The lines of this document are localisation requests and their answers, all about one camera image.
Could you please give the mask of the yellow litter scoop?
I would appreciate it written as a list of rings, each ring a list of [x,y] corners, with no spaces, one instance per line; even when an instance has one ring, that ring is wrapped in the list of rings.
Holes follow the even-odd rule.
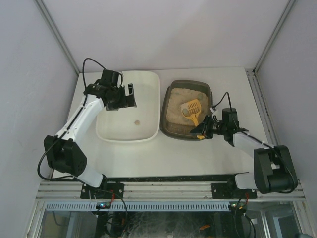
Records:
[[[183,107],[187,107],[188,112],[183,112],[182,111]],[[181,104],[180,110],[181,110],[183,117],[191,120],[195,127],[199,125],[198,118],[199,118],[199,115],[201,114],[202,106],[201,106],[201,103],[198,99],[193,99],[189,102]]]

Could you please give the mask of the dark brown litter box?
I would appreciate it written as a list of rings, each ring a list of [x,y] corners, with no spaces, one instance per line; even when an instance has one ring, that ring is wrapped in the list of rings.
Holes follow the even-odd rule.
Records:
[[[194,80],[175,80],[165,94],[160,130],[168,137],[200,141],[204,137],[190,133],[209,115],[212,105],[212,92],[203,82]]]

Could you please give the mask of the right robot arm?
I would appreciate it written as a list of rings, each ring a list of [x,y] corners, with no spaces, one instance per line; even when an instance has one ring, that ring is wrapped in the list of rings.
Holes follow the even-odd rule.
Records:
[[[235,108],[222,110],[222,120],[214,115],[205,116],[204,120],[190,131],[212,139],[222,135],[232,147],[238,148],[253,160],[253,171],[236,174],[233,185],[239,190],[257,190],[262,194],[292,193],[298,186],[298,179],[290,151],[285,145],[270,145],[250,134],[239,126]]]

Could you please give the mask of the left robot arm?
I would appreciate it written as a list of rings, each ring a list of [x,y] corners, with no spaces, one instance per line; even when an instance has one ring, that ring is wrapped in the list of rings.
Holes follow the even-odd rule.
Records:
[[[120,108],[136,107],[134,85],[130,83],[127,87],[128,94],[124,86],[89,84],[70,120],[56,135],[48,135],[44,139],[45,153],[41,159],[46,157],[51,169],[66,173],[90,187],[100,188],[107,184],[106,176],[88,165],[79,142],[103,109],[117,111]]]

